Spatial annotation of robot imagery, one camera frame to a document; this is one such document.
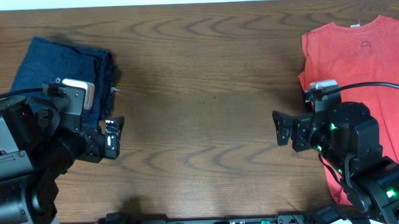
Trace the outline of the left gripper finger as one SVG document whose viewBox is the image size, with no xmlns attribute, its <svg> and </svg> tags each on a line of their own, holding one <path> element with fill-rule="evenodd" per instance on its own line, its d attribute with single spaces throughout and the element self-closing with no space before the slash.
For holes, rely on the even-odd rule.
<svg viewBox="0 0 399 224">
<path fill-rule="evenodd" d="M 104 157 L 115 160 L 120 154 L 120 140 L 117 135 L 106 135 Z"/>
<path fill-rule="evenodd" d="M 124 116 L 119 116 L 115 118 L 109 118 L 105 120 L 106 124 L 106 133 L 107 134 L 114 134 L 117 137 L 120 137 L 123 131 L 123 127 L 125 124 Z"/>
</svg>

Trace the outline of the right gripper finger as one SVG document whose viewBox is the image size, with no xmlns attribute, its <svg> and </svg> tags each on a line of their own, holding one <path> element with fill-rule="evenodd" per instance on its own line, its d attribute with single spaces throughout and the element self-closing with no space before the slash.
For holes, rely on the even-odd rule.
<svg viewBox="0 0 399 224">
<path fill-rule="evenodd" d="M 292 129 L 293 129 L 293 126 L 291 124 L 276 125 L 278 145 L 285 146 L 289 143 L 289 140 L 291 139 Z"/>
<path fill-rule="evenodd" d="M 272 119 L 277 131 L 283 131 L 292 129 L 295 117 L 276 110 L 272 112 Z"/>
</svg>

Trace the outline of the navy blue shorts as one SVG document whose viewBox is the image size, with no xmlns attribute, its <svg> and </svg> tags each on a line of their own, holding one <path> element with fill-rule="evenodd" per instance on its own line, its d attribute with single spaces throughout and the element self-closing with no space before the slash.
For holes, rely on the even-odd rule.
<svg viewBox="0 0 399 224">
<path fill-rule="evenodd" d="M 86 54 L 87 48 L 63 45 L 35 37 L 31 40 L 11 90 L 40 88 L 44 82 L 59 83 L 65 78 L 94 82 L 94 59 Z"/>
</svg>

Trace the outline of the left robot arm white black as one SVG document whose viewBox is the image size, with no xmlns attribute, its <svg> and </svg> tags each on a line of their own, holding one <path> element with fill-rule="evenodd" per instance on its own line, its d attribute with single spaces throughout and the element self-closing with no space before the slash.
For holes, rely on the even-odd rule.
<svg viewBox="0 0 399 224">
<path fill-rule="evenodd" d="M 0 224 L 54 224 L 56 178 L 76 160 L 98 163 L 120 153 L 124 117 L 106 130 L 83 126 L 84 97 L 0 100 Z"/>
</svg>

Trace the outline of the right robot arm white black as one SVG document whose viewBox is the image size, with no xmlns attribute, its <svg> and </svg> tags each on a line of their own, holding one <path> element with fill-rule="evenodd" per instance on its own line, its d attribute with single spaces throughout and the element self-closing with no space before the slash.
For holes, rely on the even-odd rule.
<svg viewBox="0 0 399 224">
<path fill-rule="evenodd" d="M 274 111 L 280 146 L 316 150 L 349 202 L 369 219 L 399 223 L 399 163 L 383 154 L 379 124 L 365 104 L 341 102 L 290 116 Z"/>
</svg>

